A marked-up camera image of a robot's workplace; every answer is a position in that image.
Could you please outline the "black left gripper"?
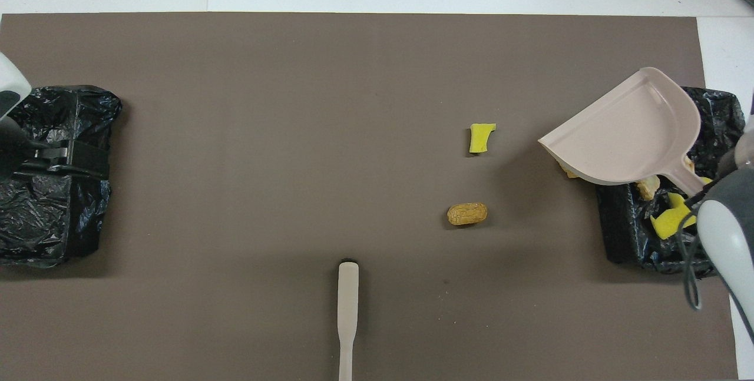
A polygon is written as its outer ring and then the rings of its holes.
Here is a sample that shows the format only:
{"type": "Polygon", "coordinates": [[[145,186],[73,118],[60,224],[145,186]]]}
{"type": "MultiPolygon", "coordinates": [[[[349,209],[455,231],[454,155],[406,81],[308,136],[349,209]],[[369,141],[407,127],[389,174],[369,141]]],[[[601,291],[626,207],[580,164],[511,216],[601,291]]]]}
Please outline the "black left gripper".
{"type": "Polygon", "coordinates": [[[24,171],[81,175],[98,180],[110,177],[110,153],[83,141],[31,143],[13,119],[1,121],[1,178],[9,178],[24,164],[24,171]]]}

